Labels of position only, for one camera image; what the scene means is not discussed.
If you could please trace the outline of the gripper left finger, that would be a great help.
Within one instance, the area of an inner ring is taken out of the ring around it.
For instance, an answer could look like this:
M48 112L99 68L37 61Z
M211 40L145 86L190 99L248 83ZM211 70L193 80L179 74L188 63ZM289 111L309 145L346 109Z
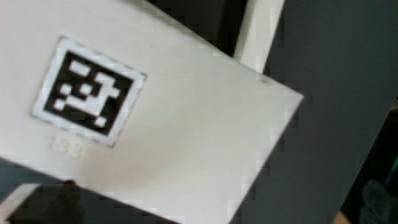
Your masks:
M83 224L80 188L60 184L21 184L0 202L0 224Z

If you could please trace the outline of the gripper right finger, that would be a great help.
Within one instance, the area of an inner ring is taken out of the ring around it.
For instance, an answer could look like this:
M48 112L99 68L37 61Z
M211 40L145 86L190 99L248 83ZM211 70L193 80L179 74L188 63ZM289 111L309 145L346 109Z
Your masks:
M398 224L398 109L387 115L341 211L351 224Z

